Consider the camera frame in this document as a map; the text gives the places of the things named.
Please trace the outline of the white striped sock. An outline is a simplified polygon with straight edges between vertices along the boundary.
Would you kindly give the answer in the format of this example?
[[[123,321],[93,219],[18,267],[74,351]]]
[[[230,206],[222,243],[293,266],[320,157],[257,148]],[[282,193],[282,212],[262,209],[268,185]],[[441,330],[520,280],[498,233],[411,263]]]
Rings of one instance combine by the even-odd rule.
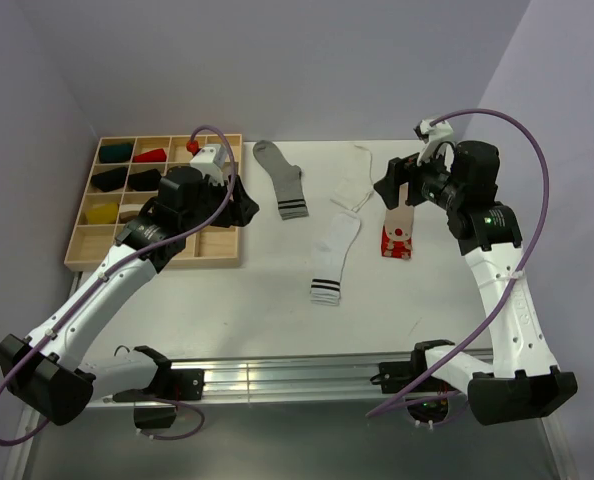
[[[338,306],[346,256],[361,228],[360,218],[348,211],[333,216],[323,237],[314,244],[309,297],[313,304]]]

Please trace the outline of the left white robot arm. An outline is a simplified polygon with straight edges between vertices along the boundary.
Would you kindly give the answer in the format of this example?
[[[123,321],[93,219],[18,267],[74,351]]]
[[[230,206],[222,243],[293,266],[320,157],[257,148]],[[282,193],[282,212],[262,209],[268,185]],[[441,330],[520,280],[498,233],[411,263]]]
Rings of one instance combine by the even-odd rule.
[[[58,426],[104,396],[125,391],[149,399],[167,395],[171,362],[151,347],[94,363],[83,358],[124,303],[185,249],[184,231],[244,227],[258,210],[237,168],[223,183],[213,183],[191,166],[173,168],[81,289],[25,337],[9,334],[0,342],[6,390]]]

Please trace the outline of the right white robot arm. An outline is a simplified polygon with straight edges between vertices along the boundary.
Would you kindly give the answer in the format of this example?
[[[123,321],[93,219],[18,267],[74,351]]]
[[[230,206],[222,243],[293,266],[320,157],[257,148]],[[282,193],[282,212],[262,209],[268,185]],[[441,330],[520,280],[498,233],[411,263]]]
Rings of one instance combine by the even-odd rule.
[[[463,141],[450,165],[440,154],[425,161],[393,158],[374,185],[389,209],[430,202],[445,211],[477,284],[493,349],[492,363],[485,363],[464,352],[466,341],[418,343],[411,380],[397,395],[429,390],[442,380],[466,395],[485,426],[547,417],[578,391],[576,376],[560,369],[538,322],[517,218],[496,199],[499,167],[495,146]]]

